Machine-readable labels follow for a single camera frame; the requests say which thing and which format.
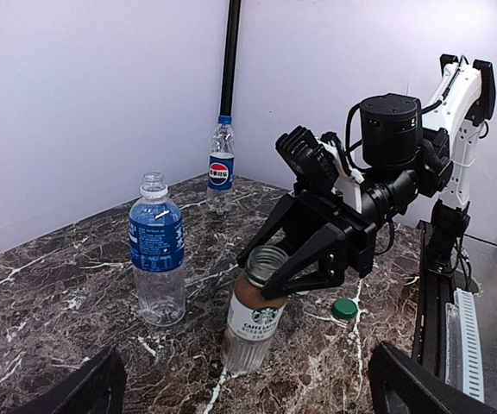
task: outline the black pole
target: black pole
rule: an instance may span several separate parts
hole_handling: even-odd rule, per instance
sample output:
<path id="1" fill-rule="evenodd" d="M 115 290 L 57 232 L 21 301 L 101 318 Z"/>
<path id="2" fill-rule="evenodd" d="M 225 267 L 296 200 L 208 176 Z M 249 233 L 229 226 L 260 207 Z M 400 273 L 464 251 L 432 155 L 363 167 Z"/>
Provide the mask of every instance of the black pole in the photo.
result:
<path id="1" fill-rule="evenodd" d="M 228 32 L 225 38 L 225 55 L 223 57 L 222 103 L 220 106 L 220 115 L 231 116 L 240 15 L 241 0 L 230 0 Z"/>

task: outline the bottle label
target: bottle label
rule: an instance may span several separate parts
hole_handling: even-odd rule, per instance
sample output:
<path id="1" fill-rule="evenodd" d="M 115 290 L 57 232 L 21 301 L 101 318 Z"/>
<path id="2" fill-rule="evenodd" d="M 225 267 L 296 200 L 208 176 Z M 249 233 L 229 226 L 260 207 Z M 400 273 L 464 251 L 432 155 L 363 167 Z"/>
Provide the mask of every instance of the bottle label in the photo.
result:
<path id="1" fill-rule="evenodd" d="M 239 302 L 233 293 L 228 312 L 228 326 L 243 339 L 264 341 L 274 334 L 284 308 L 283 305 L 280 308 L 250 309 Z"/>
<path id="2" fill-rule="evenodd" d="M 218 158 L 211 156 L 208 169 L 208 186 L 212 190 L 224 191 L 233 183 L 233 160 L 235 158 Z"/>
<path id="3" fill-rule="evenodd" d="M 129 251 L 135 267 L 148 272 L 169 272 L 185 257 L 181 219 L 166 226 L 147 226 L 129 219 Z"/>

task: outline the blue bottle label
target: blue bottle label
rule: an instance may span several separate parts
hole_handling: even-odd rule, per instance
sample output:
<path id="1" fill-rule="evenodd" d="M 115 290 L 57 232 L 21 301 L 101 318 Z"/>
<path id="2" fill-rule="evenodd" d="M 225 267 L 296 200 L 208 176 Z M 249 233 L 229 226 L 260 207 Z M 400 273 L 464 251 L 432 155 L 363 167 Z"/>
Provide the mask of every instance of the blue bottle label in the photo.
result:
<path id="1" fill-rule="evenodd" d="M 233 160 L 235 158 L 217 158 L 211 156 L 208 169 L 208 186 L 212 190 L 224 191 L 233 183 Z"/>
<path id="2" fill-rule="evenodd" d="M 135 267 L 148 272 L 170 272 L 185 257 L 181 219 L 166 226 L 147 226 L 129 219 L 129 251 Z"/>

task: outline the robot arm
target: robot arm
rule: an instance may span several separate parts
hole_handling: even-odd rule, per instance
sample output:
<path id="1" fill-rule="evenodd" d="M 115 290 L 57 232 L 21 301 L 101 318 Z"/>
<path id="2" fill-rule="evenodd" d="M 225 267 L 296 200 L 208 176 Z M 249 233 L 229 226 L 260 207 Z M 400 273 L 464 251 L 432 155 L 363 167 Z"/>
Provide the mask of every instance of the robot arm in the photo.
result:
<path id="1" fill-rule="evenodd" d="M 345 146 L 335 133 L 317 138 L 303 127 L 277 140 L 278 153 L 297 176 L 294 191 L 277 203 L 237 257 L 244 266 L 254 247 L 283 229 L 280 246 L 290 259 L 263 287 L 264 297 L 341 285 L 347 267 L 364 277 L 372 269 L 378 229 L 404 214 L 419 193 L 441 193 L 427 249 L 436 271 L 450 268 L 452 248 L 469 223 L 467 171 L 483 123 L 492 116 L 495 91 L 488 62 L 469 65 L 443 55 L 441 65 L 443 78 L 423 109 L 417 98 L 395 94 L 355 105 Z M 366 169 L 350 156 L 360 145 L 351 146 L 349 139 L 358 110 Z M 314 262 L 316 272 L 296 277 Z"/>

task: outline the pepsi logo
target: pepsi logo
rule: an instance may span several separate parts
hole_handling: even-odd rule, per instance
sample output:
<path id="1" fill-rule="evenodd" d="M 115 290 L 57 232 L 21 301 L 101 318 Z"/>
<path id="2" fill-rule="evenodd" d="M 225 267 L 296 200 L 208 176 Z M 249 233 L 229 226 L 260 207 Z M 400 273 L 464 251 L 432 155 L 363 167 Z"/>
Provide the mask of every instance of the pepsi logo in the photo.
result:
<path id="1" fill-rule="evenodd" d="M 213 162 L 208 177 L 213 185 L 224 185 L 230 177 L 230 170 L 224 164 Z"/>

